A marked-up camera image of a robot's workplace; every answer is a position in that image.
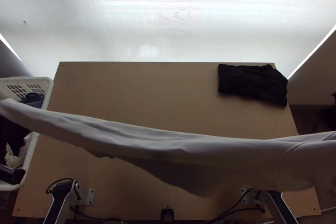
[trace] white plastic basket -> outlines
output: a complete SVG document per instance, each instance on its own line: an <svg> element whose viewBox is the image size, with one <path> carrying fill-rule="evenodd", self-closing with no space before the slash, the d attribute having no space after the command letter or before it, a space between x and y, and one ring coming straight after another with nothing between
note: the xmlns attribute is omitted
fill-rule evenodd
<svg viewBox="0 0 336 224"><path fill-rule="evenodd" d="M44 93L45 99L43 101L43 105L41 109L47 109L51 91L53 89L54 82L52 79L47 77L12 77L12 78L3 78L0 79L0 97L8 97L15 100L20 100L25 97L26 94L30 92ZM34 153L34 149L36 146L37 138L39 134L33 132L31 136L31 142L26 154L26 158L24 160L23 169L26 170L26 174L24 175L20 184L8 184L4 181L0 180L0 191L13 191L21 187L26 180L26 176L28 173L28 168L30 165L30 161L32 160L32 156Z"/></svg>

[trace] white cloth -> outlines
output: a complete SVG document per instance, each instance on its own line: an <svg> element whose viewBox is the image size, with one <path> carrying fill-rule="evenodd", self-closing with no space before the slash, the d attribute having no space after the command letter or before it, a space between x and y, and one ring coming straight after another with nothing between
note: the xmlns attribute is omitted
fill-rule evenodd
<svg viewBox="0 0 336 224"><path fill-rule="evenodd" d="M336 183L335 132L271 140L215 137L45 111L12 99L0 101L0 115L95 156L133 163L200 196L229 186L297 190Z"/></svg>

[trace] light strip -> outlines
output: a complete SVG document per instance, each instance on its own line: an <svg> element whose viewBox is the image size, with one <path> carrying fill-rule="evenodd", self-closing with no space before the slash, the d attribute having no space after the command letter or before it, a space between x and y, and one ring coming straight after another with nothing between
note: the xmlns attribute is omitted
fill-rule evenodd
<svg viewBox="0 0 336 224"><path fill-rule="evenodd" d="M1 35L0 33L0 40L12 51L12 53L14 53L14 55L19 59L20 57L16 54L16 52L13 50L13 48L8 44L8 42L6 41L6 39Z"/></svg>
<svg viewBox="0 0 336 224"><path fill-rule="evenodd" d="M293 76L293 74L317 51L318 48L330 37L331 34L336 30L336 24L335 26L328 32L328 34L322 39L322 41L315 47L314 50L312 50L311 53L294 69L294 71L288 76L287 79Z"/></svg>

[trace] wooden board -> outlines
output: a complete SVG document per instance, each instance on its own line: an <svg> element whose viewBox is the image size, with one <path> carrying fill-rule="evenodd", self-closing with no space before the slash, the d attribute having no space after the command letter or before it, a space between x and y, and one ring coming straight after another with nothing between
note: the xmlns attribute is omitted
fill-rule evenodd
<svg viewBox="0 0 336 224"><path fill-rule="evenodd" d="M217 67L218 63L60 63L48 109L223 137L297 135L288 106L219 95ZM13 214L45 217L52 202L45 188L63 177L96 189L94 204L81 211L100 218L154 220L160 219L161 209L170 207L176 219L212 219L240 198L239 187L200 198L124 161L96 158L41 135ZM299 198L306 205L287 202L294 214L320 214L314 190ZM260 218L260 213L236 216Z"/></svg>

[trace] black cloth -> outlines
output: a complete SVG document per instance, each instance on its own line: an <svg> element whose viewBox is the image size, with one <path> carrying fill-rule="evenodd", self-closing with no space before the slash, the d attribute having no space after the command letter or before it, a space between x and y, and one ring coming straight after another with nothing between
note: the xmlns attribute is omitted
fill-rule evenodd
<svg viewBox="0 0 336 224"><path fill-rule="evenodd" d="M25 103L35 108L41 108L44 98L44 94L29 93L19 102ZM4 157L7 153L7 143L12 149L13 155L18 156L20 153L20 148L25 145L24 138L29 133L29 129L23 128L20 125L17 125L0 116L0 163L5 164Z"/></svg>
<svg viewBox="0 0 336 224"><path fill-rule="evenodd" d="M288 80L270 64L264 66L218 65L218 92L266 100L287 106Z"/></svg>

